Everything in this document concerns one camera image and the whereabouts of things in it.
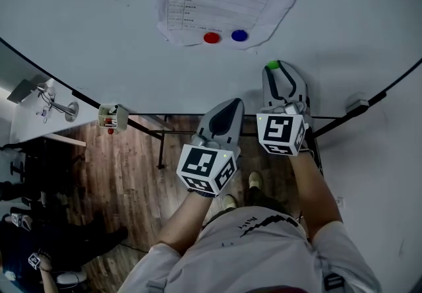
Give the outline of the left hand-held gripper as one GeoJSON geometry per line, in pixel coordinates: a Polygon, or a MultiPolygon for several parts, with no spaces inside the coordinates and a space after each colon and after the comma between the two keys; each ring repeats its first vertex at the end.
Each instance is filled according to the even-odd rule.
{"type": "Polygon", "coordinates": [[[243,101],[232,98],[202,117],[197,135],[183,145],[177,167],[177,175],[188,190],[218,196],[234,177],[244,111],[243,101]]]}

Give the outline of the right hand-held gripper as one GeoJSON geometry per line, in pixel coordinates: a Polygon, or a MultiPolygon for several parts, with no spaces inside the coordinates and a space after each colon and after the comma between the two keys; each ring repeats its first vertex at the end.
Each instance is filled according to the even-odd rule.
{"type": "Polygon", "coordinates": [[[277,69],[266,65],[262,72],[264,105],[256,115],[258,141],[270,154],[297,156],[310,151],[305,141],[310,128],[308,88],[294,66],[280,60],[278,64],[277,69]]]}

